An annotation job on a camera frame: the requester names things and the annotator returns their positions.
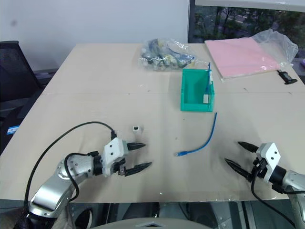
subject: robotic arm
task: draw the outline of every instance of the robotic arm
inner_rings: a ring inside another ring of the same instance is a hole
[[[88,178],[104,175],[105,177],[118,172],[121,176],[129,176],[141,172],[150,163],[136,165],[126,169],[125,156],[130,150],[144,147],[142,143],[126,143],[114,138],[105,147],[102,155],[97,151],[83,154],[69,154],[56,168],[55,173],[39,188],[29,205],[30,219],[33,225],[45,227],[46,222],[52,222],[61,214],[70,200],[78,195],[78,184]],[[71,198],[74,190],[77,194]]]
[[[225,158],[227,164],[249,182],[255,182],[256,176],[258,176],[266,183],[272,183],[273,190],[287,194],[294,210],[295,228],[305,229],[305,175],[291,170],[286,171],[277,165],[281,156],[275,143],[265,143],[260,147],[246,142],[238,143],[257,155],[251,173],[242,169],[238,163]]]

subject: plastic wrap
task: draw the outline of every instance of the plastic wrap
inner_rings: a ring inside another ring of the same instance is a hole
[[[207,63],[200,61],[187,45],[173,39],[153,39],[145,42],[141,48],[139,62],[145,68],[155,71],[207,66]]]
[[[271,29],[253,37],[205,41],[222,80],[285,68],[298,47]]]

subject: blue ethernet cable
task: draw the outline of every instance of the blue ethernet cable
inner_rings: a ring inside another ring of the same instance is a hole
[[[208,140],[201,147],[199,147],[198,149],[190,150],[190,151],[181,151],[181,152],[177,153],[176,156],[184,156],[184,155],[194,153],[194,152],[197,152],[197,151],[202,150],[203,148],[205,148],[209,144],[209,142],[211,141],[211,138],[213,136],[213,132],[214,132],[214,129],[215,129],[215,124],[216,124],[216,118],[217,118],[217,112],[215,112],[214,122],[213,122],[213,126],[212,126],[210,136],[209,136]]]

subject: white wall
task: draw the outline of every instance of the white wall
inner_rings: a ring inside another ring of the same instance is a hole
[[[1,0],[0,39],[33,70],[57,68],[82,42],[187,42],[188,0]]]

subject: chair backrest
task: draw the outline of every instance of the chair backrest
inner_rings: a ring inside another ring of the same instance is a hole
[[[1,102],[29,98],[42,88],[18,41],[0,42]]]

